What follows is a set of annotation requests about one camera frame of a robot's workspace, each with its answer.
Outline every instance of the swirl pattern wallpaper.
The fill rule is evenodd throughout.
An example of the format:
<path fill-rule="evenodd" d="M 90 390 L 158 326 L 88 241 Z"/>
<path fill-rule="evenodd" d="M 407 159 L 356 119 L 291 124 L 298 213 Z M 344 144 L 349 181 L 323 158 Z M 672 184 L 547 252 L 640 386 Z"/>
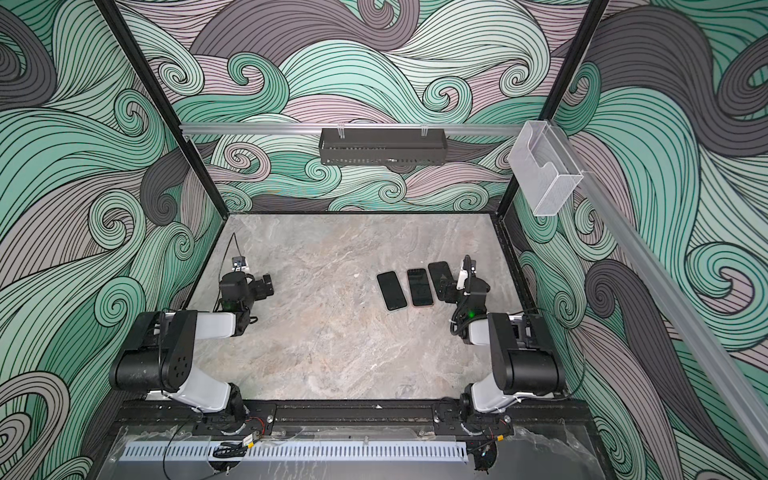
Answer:
<path fill-rule="evenodd" d="M 643 0 L 622 0 L 621 10 Z M 118 0 L 182 122 L 521 124 L 588 0 Z M 449 163 L 320 163 L 317 136 L 198 135 L 233 211 L 495 211 L 512 137 Z"/>
<path fill-rule="evenodd" d="M 587 170 L 768 400 L 768 2 L 608 12 L 555 117 Z M 521 194 L 511 237 L 619 478 L 768 468 L 577 189 Z"/>
<path fill-rule="evenodd" d="M 134 318 L 221 223 L 96 4 L 1 0 L 0 477 L 86 476 Z"/>

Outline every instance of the gray stone surface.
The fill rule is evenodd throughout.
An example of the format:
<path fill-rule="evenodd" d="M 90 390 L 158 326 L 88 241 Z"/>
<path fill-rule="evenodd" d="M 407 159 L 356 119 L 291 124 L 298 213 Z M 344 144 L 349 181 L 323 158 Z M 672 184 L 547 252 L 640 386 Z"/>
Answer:
<path fill-rule="evenodd" d="M 489 310 L 521 308 L 488 215 L 349 214 L 232 216 L 190 309 L 216 301 L 232 232 L 251 273 L 272 275 L 275 295 L 254 304 L 259 321 L 244 335 L 197 342 L 194 361 L 247 399 L 456 397 L 491 372 L 488 347 L 450 334 L 455 306 L 435 298 L 388 312 L 382 272 L 397 272 L 410 303 L 407 269 L 445 260 L 456 276 L 469 254 L 491 286 Z M 236 254 L 233 242 L 224 272 Z"/>

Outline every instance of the black smartphone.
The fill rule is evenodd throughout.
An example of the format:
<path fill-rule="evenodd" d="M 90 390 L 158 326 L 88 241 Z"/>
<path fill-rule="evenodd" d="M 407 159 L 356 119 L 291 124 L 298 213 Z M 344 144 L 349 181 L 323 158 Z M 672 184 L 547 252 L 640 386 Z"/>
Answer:
<path fill-rule="evenodd" d="M 408 270 L 408 285 L 411 287 L 411 305 L 428 306 L 434 303 L 425 269 L 412 268 Z"/>
<path fill-rule="evenodd" d="M 400 281 L 397 280 L 397 273 L 380 273 L 376 275 L 376 279 L 379 281 L 379 288 L 382 289 L 382 296 L 384 296 L 387 310 L 391 312 L 408 306 L 406 296 L 402 293 Z"/>
<path fill-rule="evenodd" d="M 453 274 L 448 262 L 432 262 L 429 268 L 429 276 L 432 278 L 432 285 L 435 286 L 435 295 L 437 300 L 445 301 L 445 289 L 453 283 Z"/>

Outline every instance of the wall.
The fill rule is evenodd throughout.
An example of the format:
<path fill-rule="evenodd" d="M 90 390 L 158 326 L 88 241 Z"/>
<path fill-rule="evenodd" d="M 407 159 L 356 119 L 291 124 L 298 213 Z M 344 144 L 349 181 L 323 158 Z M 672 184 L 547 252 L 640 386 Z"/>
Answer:
<path fill-rule="evenodd" d="M 520 124 L 588 2 L 118 3 L 183 122 Z M 514 138 L 455 137 L 450 164 L 391 169 L 323 166 L 314 136 L 196 141 L 231 210 L 495 211 Z"/>
<path fill-rule="evenodd" d="M 0 476 L 86 475 L 133 319 L 220 224 L 93 1 L 0 1 Z"/>
<path fill-rule="evenodd" d="M 600 23 L 555 120 L 768 399 L 768 2 L 658 0 Z M 515 248 L 619 478 L 768 478 L 577 190 L 521 194 Z"/>

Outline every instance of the black vertical post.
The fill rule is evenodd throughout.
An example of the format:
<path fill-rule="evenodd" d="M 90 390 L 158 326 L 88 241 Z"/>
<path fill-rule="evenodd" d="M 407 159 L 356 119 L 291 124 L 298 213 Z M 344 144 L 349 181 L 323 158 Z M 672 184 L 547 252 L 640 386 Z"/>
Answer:
<path fill-rule="evenodd" d="M 591 0 L 589 3 L 587 12 L 581 20 L 581 25 L 579 25 L 576 35 L 571 40 L 571 47 L 565 55 L 563 66 L 554 80 L 552 90 L 549 92 L 549 96 L 547 96 L 547 101 L 544 103 L 541 113 L 538 115 L 538 120 L 550 121 L 554 118 L 554 113 L 558 110 L 558 106 L 563 100 L 571 80 L 576 75 L 581 59 L 587 53 L 589 42 L 592 40 L 594 31 L 598 29 L 598 24 L 603 18 L 606 7 L 608 7 L 608 0 Z M 502 201 L 498 204 L 497 215 L 503 217 L 507 213 L 519 187 L 516 179 L 512 178 L 512 181 L 507 186 L 507 190 L 504 192 Z"/>
<path fill-rule="evenodd" d="M 104 16 L 107 25 L 109 25 L 109 28 L 112 30 L 112 34 L 118 40 L 128 61 L 133 65 L 139 80 L 141 80 L 141 83 L 144 84 L 144 87 L 147 89 L 154 106 L 160 112 L 160 116 L 163 118 L 170 129 L 170 132 L 176 139 L 176 142 L 179 144 L 181 152 L 187 158 L 187 161 L 189 161 L 192 170 L 197 174 L 197 177 L 203 184 L 203 188 L 208 192 L 208 196 L 214 202 L 214 206 L 219 211 L 219 214 L 226 219 L 229 216 L 229 210 L 224 203 L 224 199 L 216 188 L 216 184 L 210 178 L 208 170 L 206 170 L 205 164 L 203 163 L 203 159 L 200 157 L 200 154 L 197 153 L 197 149 L 191 141 L 186 140 L 182 135 L 179 117 L 165 97 L 160 82 L 157 81 L 152 73 L 152 69 L 147 62 L 147 59 L 141 52 L 139 44 L 136 42 L 136 38 L 131 34 L 131 30 L 128 29 L 128 25 L 125 23 L 123 15 L 120 14 L 118 6 L 114 3 L 114 0 L 94 1 L 101 11 L 101 14 Z"/>

